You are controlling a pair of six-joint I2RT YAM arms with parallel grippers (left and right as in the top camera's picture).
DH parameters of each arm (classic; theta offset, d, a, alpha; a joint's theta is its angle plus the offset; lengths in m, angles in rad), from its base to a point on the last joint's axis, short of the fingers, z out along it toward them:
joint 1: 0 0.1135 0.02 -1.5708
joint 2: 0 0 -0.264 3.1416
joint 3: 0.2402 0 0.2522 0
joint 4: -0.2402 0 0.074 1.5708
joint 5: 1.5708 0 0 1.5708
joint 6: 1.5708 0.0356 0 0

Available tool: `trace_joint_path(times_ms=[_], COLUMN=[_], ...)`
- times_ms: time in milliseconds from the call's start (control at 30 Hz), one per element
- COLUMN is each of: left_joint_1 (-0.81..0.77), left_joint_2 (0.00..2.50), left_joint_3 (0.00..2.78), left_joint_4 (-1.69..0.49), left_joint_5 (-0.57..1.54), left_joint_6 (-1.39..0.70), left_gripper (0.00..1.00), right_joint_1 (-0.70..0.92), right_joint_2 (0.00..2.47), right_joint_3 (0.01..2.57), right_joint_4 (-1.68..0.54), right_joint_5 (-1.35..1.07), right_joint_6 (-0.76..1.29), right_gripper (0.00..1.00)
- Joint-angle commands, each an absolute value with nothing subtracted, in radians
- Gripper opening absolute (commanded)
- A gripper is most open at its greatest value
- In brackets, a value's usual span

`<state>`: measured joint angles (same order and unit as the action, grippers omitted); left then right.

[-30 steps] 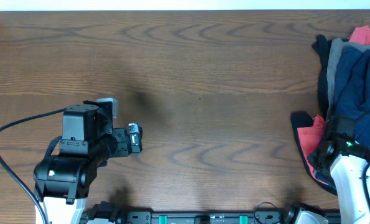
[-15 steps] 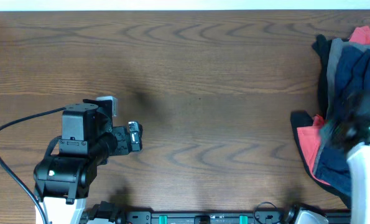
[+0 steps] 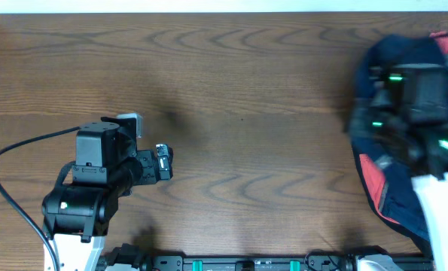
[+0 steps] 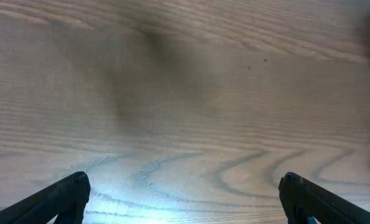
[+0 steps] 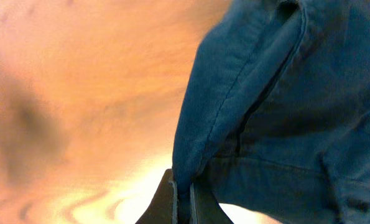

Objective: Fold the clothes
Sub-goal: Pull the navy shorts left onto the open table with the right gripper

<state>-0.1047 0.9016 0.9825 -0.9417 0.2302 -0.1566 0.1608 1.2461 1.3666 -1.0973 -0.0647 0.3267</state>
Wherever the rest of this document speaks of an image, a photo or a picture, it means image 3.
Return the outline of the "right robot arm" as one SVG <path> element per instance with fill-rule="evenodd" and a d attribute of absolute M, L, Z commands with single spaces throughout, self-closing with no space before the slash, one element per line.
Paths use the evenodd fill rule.
<path fill-rule="evenodd" d="M 438 270 L 448 270 L 448 71 L 435 64 L 372 66 L 375 93 L 359 99 L 351 135 L 409 169 Z"/>

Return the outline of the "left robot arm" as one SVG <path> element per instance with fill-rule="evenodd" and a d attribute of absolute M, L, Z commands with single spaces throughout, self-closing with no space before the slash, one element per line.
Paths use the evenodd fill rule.
<path fill-rule="evenodd" d="M 95 270 L 120 198 L 173 177 L 170 146 L 137 148 L 141 126 L 137 117 L 104 117 L 78 130 L 75 161 L 62 168 L 42 203 L 45 252 L 55 253 L 60 270 Z"/>

